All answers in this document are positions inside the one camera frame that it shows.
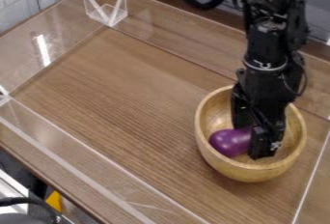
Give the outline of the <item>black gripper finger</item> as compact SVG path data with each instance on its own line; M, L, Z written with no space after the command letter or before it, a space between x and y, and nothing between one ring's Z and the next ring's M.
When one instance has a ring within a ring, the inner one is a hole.
M234 129L254 125L248 102L238 91L232 91L231 95L231 118Z
M266 127L254 126L247 154L256 160L275 155L280 148L284 133L284 126Z

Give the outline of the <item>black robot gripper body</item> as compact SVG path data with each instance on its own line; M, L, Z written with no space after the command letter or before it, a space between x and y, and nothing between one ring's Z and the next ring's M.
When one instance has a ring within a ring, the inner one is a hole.
M304 66L290 63L280 71L238 69L236 77L232 91L238 91L248 102L252 126L286 126L284 109L307 86Z

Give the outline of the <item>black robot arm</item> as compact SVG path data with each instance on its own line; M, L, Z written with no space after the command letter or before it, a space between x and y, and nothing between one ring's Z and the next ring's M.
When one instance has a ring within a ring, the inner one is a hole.
M224 0L184 0L211 10ZM308 77L299 53L307 43L307 0L234 0L243 14L247 48L231 93L235 128L251 128L247 149L254 160L275 155L286 131L286 107L304 93Z

